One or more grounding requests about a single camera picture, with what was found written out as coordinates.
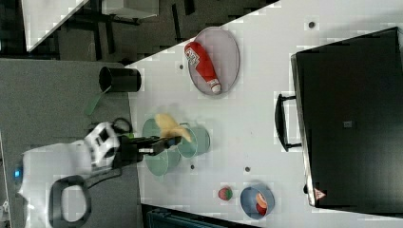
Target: ketchup bottle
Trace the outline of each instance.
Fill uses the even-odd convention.
[[[203,79],[210,85],[215,94],[221,93],[221,84],[217,78],[213,63],[205,49],[197,42],[190,42],[184,47],[184,54]]]

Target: red apple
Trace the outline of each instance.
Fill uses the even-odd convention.
[[[258,203],[256,204],[256,209],[261,216],[266,215],[266,208],[262,208]]]
[[[222,200],[230,200],[232,198],[232,191],[229,187],[224,187],[219,192],[219,198]]]

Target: white plate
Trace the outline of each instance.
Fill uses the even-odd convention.
[[[237,79],[240,68],[240,52],[233,35],[221,28],[211,27],[201,31],[195,42],[201,44],[210,56],[221,83],[221,93],[227,92]],[[199,72],[187,64],[190,78],[196,88],[204,94],[216,95]]]

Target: blue bowl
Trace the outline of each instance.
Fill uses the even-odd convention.
[[[258,203],[256,201],[256,194],[258,193],[261,193],[267,202],[267,210],[264,216],[259,214],[256,208],[256,204]],[[269,188],[260,183],[243,189],[242,193],[240,193],[240,206],[248,217],[263,219],[275,208],[275,198]]]

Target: screw hole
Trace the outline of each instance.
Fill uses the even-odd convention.
[[[310,22],[308,26],[310,29],[313,29],[315,25],[316,25],[315,22]]]

